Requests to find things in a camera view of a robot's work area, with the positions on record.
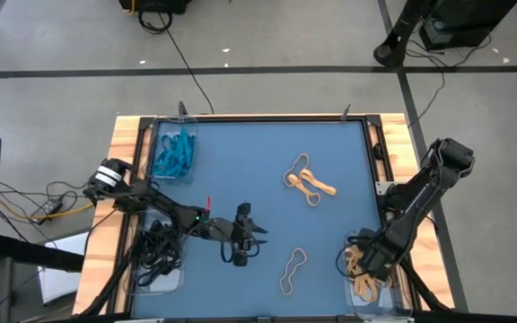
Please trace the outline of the black support beam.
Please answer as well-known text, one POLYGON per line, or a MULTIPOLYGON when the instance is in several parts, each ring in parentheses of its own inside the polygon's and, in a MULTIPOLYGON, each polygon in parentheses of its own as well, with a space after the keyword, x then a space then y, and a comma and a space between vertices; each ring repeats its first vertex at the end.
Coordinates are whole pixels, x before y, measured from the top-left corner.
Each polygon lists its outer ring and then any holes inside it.
POLYGON ((80 254, 2 235, 0 235, 0 258, 12 258, 16 262, 76 273, 82 271, 84 262, 84 256, 80 254))

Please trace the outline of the clear plastic basket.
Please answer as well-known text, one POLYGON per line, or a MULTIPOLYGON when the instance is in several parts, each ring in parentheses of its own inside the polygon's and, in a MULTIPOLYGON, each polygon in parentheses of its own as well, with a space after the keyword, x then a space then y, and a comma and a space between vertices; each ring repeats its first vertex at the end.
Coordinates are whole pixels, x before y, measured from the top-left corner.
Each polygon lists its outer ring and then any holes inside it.
POLYGON ((345 278, 347 306, 360 319, 372 317, 409 318, 414 309, 412 296, 406 275, 399 266, 390 273, 393 278, 391 288, 378 289, 377 301, 363 301, 359 296, 355 295, 354 280, 346 276, 344 252, 347 247, 353 245, 356 245, 360 249, 362 241, 359 231, 348 231, 344 237, 344 247, 337 258, 338 271, 343 274, 345 278))
POLYGON ((197 120, 191 116, 160 117, 154 121, 152 151, 147 166, 148 175, 151 179, 174 185, 188 185, 192 182, 198 147, 197 126, 197 120), (175 136, 178 135, 181 130, 186 130, 188 133, 196 137, 195 151, 189 172, 182 177, 163 177, 155 175, 153 172, 153 165, 159 155, 164 152, 161 146, 161 136, 175 136))
POLYGON ((174 292, 183 283, 184 265, 183 265, 183 245, 185 235, 180 232, 179 229, 175 228, 171 222, 171 219, 160 213, 156 213, 153 209, 148 210, 145 215, 141 215, 139 218, 139 224, 136 231, 136 243, 134 246, 134 254, 130 262, 129 274, 124 283, 124 291, 127 295, 138 296, 138 295, 156 295, 174 292), (180 235, 182 237, 182 258, 181 266, 178 269, 171 271, 168 275, 160 275, 154 280, 154 282, 147 287, 139 287, 137 283, 137 276, 140 273, 140 267, 138 260, 141 257, 141 251, 145 244, 158 243, 163 239, 154 239, 149 229, 153 221, 159 221, 161 223, 167 223, 169 230, 166 236, 175 237, 180 235))

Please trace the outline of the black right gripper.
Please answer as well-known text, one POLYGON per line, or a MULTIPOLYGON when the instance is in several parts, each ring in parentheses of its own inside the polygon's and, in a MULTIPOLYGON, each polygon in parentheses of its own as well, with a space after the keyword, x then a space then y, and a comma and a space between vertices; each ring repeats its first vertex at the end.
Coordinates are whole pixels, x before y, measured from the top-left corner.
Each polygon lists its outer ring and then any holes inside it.
POLYGON ((357 264, 370 277, 386 281, 392 268, 399 262, 403 251, 403 239, 386 226, 378 231, 362 228, 359 231, 362 238, 363 252, 357 264))

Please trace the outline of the black equipment case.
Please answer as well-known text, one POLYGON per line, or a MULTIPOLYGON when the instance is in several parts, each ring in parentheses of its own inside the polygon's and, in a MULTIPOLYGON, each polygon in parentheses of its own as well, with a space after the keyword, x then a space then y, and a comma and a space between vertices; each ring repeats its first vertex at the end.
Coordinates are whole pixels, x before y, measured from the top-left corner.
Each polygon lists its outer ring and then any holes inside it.
POLYGON ((131 13, 160 12, 183 14, 192 0, 118 0, 121 7, 131 13))

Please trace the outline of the black power adapter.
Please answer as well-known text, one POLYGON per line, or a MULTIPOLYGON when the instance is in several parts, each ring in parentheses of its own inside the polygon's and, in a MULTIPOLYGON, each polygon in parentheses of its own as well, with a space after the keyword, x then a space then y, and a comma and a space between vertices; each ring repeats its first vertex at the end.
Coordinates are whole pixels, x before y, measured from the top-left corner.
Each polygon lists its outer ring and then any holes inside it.
POLYGON ((35 222, 43 222, 51 219, 52 214, 56 214, 63 206, 59 199, 49 199, 42 206, 39 206, 29 219, 35 222))

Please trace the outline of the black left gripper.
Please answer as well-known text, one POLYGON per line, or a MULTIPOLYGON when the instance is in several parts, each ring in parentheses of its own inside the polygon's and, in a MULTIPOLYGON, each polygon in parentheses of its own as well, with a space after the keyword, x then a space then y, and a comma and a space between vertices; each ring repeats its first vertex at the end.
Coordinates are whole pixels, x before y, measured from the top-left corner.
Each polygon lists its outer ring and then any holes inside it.
MULTIPOLYGON (((248 264, 248 252, 251 246, 259 246, 267 243, 267 240, 250 240, 251 234, 247 231, 250 220, 250 209, 250 203, 239 205, 233 222, 231 242, 234 245, 232 248, 232 263, 235 266, 246 266, 248 264)), ((254 222, 250 222, 250 231, 260 234, 267 233, 267 230, 256 225, 254 222)))

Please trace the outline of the black equipment box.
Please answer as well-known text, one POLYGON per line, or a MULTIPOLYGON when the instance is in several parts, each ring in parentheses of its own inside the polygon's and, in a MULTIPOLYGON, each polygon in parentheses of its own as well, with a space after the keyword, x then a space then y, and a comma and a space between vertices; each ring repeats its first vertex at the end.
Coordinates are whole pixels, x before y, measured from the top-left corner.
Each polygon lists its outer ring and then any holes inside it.
POLYGON ((431 0, 419 37, 427 51, 475 48, 517 5, 517 0, 431 0))

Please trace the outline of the black stand pole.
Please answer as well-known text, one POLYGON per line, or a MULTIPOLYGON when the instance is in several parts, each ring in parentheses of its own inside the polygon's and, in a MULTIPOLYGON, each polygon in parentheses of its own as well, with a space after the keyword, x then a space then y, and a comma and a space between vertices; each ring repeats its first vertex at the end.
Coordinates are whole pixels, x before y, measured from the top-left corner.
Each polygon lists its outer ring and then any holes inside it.
POLYGON ((401 66, 406 56, 407 44, 430 0, 407 0, 397 21, 386 39, 373 51, 381 65, 401 66))

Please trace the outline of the white sheet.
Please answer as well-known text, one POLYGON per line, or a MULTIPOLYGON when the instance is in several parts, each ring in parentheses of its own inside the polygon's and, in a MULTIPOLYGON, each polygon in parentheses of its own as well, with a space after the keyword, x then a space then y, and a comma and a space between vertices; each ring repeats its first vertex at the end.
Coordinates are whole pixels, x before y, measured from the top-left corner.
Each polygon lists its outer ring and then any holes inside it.
MULTIPOLYGON (((83 255, 83 248, 88 235, 89 232, 86 231, 63 239, 46 242, 45 246, 83 255)), ((44 305, 78 290, 80 273, 69 273, 41 266, 38 267, 38 271, 41 299, 44 305)))

